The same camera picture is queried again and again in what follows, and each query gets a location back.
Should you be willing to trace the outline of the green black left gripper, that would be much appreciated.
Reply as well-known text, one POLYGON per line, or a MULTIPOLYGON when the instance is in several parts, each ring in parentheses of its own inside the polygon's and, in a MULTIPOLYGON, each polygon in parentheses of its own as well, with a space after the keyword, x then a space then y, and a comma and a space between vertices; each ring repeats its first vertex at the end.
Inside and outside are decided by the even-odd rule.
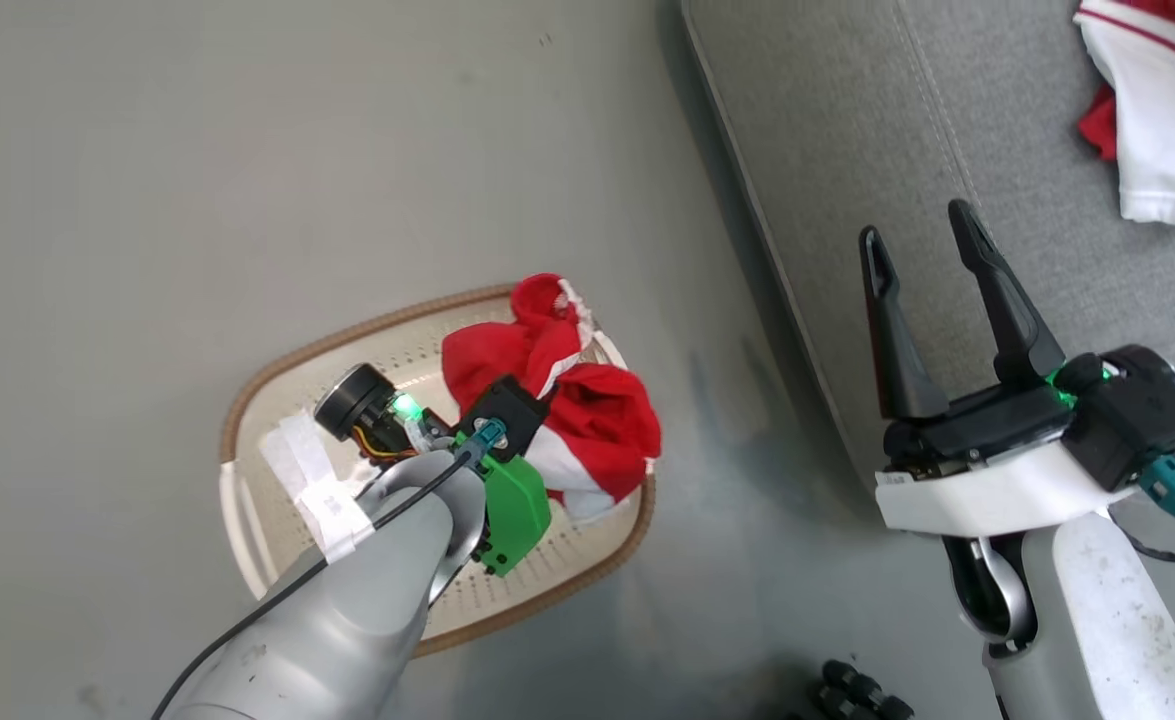
POLYGON ((449 424, 363 363, 322 396, 313 418, 382 469, 380 500, 368 491, 358 498, 375 514, 372 529, 385 529, 427 494, 446 503, 454 532, 437 578, 451 580, 469 561, 505 577, 550 529, 545 483, 526 459, 549 410, 506 374, 449 424))

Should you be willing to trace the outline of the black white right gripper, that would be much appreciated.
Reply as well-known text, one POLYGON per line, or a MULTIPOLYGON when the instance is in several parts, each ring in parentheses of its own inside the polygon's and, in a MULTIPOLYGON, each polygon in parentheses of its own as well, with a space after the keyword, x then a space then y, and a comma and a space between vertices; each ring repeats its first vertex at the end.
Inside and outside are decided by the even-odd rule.
POLYGON ((1063 445, 1073 409, 1045 386, 1066 363, 1063 348, 974 206, 953 198, 948 218, 959 260, 983 300, 1003 386, 962 397, 948 411, 899 304, 901 281, 881 233, 862 228, 858 260, 872 365, 881 415, 892 420, 882 442, 889 462, 875 475, 885 525, 927 536, 1008 536, 1058 527, 1136 493, 1107 491, 1063 445))

